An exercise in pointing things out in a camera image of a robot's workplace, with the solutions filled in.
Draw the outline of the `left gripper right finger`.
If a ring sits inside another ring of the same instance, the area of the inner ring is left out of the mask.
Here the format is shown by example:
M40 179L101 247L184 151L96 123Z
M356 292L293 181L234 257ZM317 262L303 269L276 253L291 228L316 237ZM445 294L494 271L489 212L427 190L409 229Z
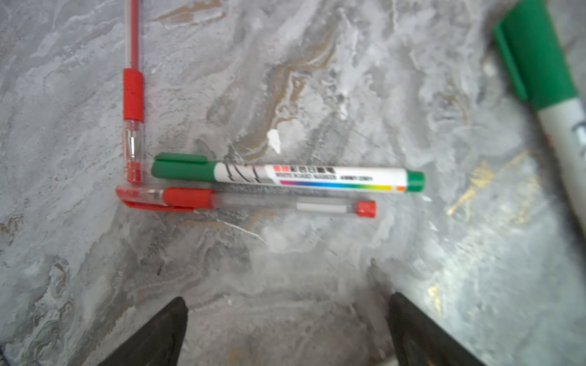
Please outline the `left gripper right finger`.
M390 297L388 324L400 365L484 365L404 294Z

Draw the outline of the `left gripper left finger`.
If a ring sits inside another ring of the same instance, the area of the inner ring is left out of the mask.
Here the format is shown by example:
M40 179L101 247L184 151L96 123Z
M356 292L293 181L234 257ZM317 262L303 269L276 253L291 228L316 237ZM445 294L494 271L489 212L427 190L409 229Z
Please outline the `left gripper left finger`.
M177 365L188 312L185 300L174 298L100 365Z

